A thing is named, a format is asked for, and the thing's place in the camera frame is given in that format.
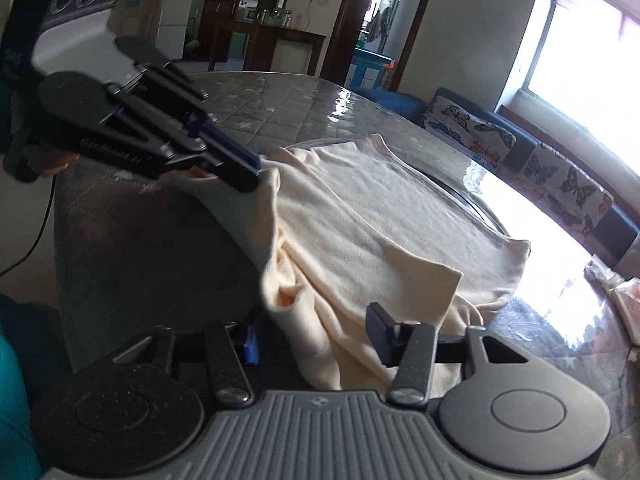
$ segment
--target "metal bolt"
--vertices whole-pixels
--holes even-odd
[[[403,406],[413,406],[414,404],[418,404],[424,400],[424,394],[415,388],[400,388],[399,390],[393,390],[389,397],[396,404],[402,404]]]
[[[249,400],[249,393],[242,388],[224,388],[216,392],[216,398],[223,404],[235,406]]]

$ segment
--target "sleeve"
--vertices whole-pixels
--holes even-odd
[[[0,154],[11,144],[11,89],[0,81]]]

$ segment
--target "white refrigerator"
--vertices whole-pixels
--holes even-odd
[[[182,59],[192,0],[162,0],[156,47],[169,59]]]

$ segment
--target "beige cloth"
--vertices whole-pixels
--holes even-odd
[[[320,389],[375,388],[395,374],[369,344],[366,306],[443,333],[482,324],[513,294],[527,241],[489,229],[393,155],[380,136],[280,149],[260,187],[181,180],[262,271],[262,296],[304,377]],[[456,381],[438,370],[432,396]]]

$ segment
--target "table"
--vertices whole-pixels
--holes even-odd
[[[220,53],[216,49],[217,42],[228,44],[231,40],[231,34],[239,32],[249,36],[249,45],[244,56],[244,66],[242,67],[246,72],[271,71],[273,54],[278,41],[293,41],[294,43],[311,45],[311,58],[306,73],[307,75],[316,74],[325,36],[304,30],[295,30],[294,28],[234,20],[233,18],[217,15],[211,20],[210,26],[212,27],[210,40],[212,49],[209,57],[210,72],[216,66],[216,55]]]
[[[626,362],[630,343],[617,312],[582,275],[590,255],[577,242],[466,156],[332,83],[245,72],[196,79],[222,129],[258,152],[380,133],[407,163],[487,204],[512,237],[529,239],[522,282],[492,328],[605,399],[612,430],[598,470],[609,480],[640,478],[640,369]],[[76,368],[150,325],[196,330],[207,319],[242,318],[258,301],[251,264],[199,203],[169,184],[84,160],[60,175],[55,221]],[[286,343],[279,344],[266,381],[297,387]]]

